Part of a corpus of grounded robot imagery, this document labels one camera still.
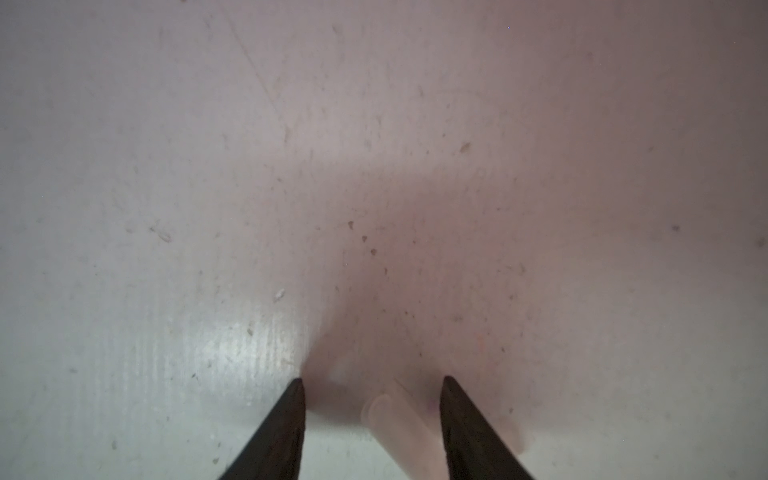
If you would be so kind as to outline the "translucent pen cap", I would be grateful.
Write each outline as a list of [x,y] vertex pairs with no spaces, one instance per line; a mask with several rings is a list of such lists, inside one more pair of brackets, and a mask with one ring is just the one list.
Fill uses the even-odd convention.
[[448,479],[442,440],[402,389],[384,391],[361,412],[362,424],[409,479]]

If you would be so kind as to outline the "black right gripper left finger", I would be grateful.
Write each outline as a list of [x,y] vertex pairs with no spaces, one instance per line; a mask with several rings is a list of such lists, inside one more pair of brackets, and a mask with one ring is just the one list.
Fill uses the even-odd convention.
[[220,479],[297,480],[305,431],[305,388],[294,378]]

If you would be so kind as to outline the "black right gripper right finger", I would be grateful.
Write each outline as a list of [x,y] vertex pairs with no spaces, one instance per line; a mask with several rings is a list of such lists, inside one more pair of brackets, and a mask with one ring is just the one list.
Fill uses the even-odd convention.
[[443,379],[440,425],[451,480],[533,480],[458,381]]

